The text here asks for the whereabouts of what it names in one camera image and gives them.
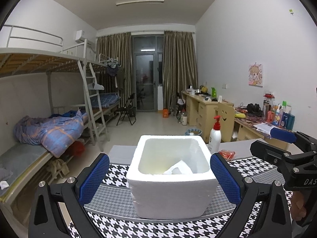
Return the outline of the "person's right hand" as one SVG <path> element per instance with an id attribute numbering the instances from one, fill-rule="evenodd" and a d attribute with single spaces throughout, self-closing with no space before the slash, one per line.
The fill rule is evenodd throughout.
<path id="1" fill-rule="evenodd" d="M 306 216 L 305 198 L 304 195 L 299 191 L 293 191 L 291 197 L 291 217 L 295 221 L 300 221 Z"/>

